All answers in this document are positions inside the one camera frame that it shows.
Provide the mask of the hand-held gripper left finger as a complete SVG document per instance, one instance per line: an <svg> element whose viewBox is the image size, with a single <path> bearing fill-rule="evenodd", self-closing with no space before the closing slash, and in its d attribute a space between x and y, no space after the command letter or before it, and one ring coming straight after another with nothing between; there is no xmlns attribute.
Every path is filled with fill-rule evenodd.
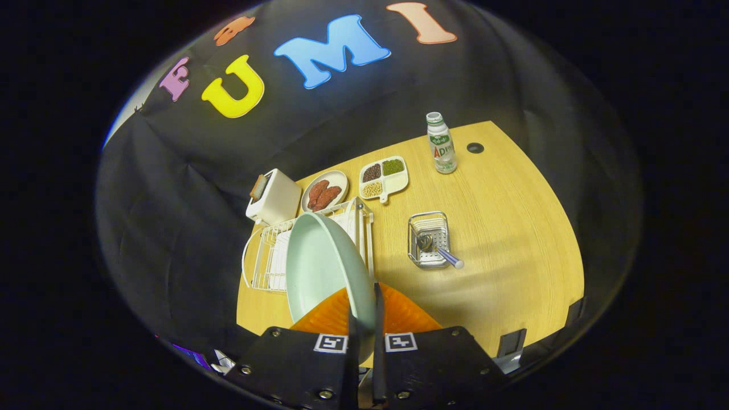
<svg viewBox="0 0 729 410"><path fill-rule="evenodd" d="M336 291L288 329L266 329L240 356L239 387L272 408L356 409L359 335Z"/></svg>

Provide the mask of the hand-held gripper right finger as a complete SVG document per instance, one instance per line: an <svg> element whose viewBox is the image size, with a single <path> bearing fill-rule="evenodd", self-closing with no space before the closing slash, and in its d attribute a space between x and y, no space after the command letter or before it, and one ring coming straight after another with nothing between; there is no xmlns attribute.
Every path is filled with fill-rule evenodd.
<svg viewBox="0 0 729 410"><path fill-rule="evenodd" d="M373 402L385 409L477 409L507 376L462 326L384 332L386 302L374 285Z"/></svg>

